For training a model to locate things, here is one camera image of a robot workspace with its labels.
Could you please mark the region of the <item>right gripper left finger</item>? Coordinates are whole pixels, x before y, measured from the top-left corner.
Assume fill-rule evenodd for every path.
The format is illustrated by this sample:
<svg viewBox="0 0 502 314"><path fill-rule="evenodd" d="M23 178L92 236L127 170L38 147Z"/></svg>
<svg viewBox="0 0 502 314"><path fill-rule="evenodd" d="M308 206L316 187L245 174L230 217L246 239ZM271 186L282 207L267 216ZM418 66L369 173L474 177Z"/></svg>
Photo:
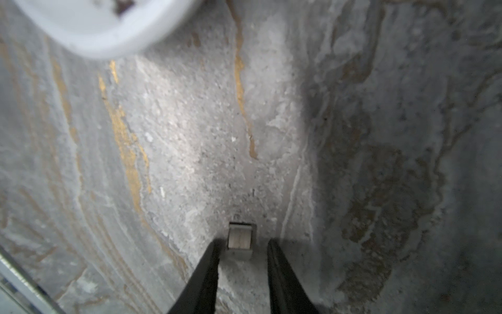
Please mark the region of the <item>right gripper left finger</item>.
<svg viewBox="0 0 502 314"><path fill-rule="evenodd" d="M223 248L223 239L214 239L209 243L169 314L215 313L218 265Z"/></svg>

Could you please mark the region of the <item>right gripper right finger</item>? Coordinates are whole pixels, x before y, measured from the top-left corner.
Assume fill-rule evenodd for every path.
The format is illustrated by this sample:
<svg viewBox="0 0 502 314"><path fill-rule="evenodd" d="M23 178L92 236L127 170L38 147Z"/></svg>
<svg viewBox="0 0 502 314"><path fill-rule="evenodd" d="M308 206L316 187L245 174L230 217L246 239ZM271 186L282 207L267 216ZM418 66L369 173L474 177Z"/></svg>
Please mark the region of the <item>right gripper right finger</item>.
<svg viewBox="0 0 502 314"><path fill-rule="evenodd" d="M267 245L267 276L272 314L319 313L275 239Z"/></svg>

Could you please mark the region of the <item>white wireless mouse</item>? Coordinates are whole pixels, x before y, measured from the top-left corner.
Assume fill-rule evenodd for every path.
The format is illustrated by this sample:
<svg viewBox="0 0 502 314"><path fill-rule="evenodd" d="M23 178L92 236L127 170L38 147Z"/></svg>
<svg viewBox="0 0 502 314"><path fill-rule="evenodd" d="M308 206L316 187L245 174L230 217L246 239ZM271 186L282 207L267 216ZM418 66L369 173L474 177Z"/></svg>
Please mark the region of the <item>white wireless mouse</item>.
<svg viewBox="0 0 502 314"><path fill-rule="evenodd" d="M51 39L95 60L138 53L182 26L201 1L30 1L15 4Z"/></svg>

